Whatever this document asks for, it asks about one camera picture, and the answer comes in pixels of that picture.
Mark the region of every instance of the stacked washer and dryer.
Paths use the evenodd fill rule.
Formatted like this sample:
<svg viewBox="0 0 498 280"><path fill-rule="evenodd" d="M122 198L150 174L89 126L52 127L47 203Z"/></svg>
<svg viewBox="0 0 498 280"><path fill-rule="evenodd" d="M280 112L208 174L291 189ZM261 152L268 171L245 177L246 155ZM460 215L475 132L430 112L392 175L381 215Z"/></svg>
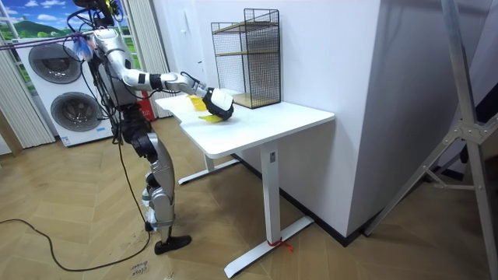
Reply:
<svg viewBox="0 0 498 280"><path fill-rule="evenodd" d="M17 53L48 112L46 121L53 123L65 146L112 136L111 123L101 109L100 96L88 65L83 62L80 66L71 40L64 46L62 43L45 44L20 48Z"/></svg>

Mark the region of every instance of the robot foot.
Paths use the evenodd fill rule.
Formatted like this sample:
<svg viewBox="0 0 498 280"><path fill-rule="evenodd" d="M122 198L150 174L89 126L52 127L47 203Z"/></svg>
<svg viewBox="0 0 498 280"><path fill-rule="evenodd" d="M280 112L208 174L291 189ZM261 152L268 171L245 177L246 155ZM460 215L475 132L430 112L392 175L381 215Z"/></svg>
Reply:
<svg viewBox="0 0 498 280"><path fill-rule="evenodd" d="M162 243L161 241L158 241L156 243L154 246L154 253L160 255L171 250L180 249L190 244L191 241L192 237L190 236L170 236L167 242Z"/></svg>

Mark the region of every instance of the humanoid robot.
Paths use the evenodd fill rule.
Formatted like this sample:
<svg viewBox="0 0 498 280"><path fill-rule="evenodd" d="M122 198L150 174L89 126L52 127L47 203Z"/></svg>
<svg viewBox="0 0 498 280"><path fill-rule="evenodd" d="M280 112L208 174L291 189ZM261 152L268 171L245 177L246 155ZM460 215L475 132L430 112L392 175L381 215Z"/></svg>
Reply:
<svg viewBox="0 0 498 280"><path fill-rule="evenodd" d="M119 11L114 0L74 0L83 7L68 17L78 16L82 12L93 14L93 30L85 32L85 41L93 49L91 59L87 59L90 71L100 95L105 100L108 113L117 112L114 123L116 135L131 144L140 157L149 161L151 171L146 175L146 189L142 200L149 202L153 220L148 221L147 230L156 228L161 234L157 242L156 254L166 253L188 245L190 236L171 236L174 223L174 171L173 163L164 144L152 130L137 104L136 90L165 90L183 92L199 96L208 111L228 119L233 113L233 98L220 89L208 88L189 74L182 72L150 74L132 68L133 58L121 36L108 28L114 25L113 16Z"/></svg>

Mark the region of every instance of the metal wire shelf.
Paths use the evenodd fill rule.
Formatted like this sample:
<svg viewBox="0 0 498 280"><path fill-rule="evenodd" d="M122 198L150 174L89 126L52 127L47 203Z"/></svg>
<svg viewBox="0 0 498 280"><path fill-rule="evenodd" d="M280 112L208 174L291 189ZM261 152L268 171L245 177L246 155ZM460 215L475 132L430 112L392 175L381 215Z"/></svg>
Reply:
<svg viewBox="0 0 498 280"><path fill-rule="evenodd" d="M219 87L258 108L281 100L279 11L245 9L241 23L211 23Z"/></svg>

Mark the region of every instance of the red cable tie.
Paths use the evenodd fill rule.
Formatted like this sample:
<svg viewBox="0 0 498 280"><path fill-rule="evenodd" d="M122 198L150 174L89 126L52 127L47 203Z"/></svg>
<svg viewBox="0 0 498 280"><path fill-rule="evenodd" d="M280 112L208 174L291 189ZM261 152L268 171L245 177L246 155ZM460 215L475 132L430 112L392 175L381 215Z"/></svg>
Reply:
<svg viewBox="0 0 498 280"><path fill-rule="evenodd" d="M275 242L275 243L270 243L270 241L267 241L268 242L268 245L271 246L271 247L275 247L275 246L278 246L280 244L283 244L283 246L287 247L287 249L289 249L289 252L290 253L293 253L294 252L294 248L292 246L290 246L286 241L282 241L282 237L280 237L280 240Z"/></svg>

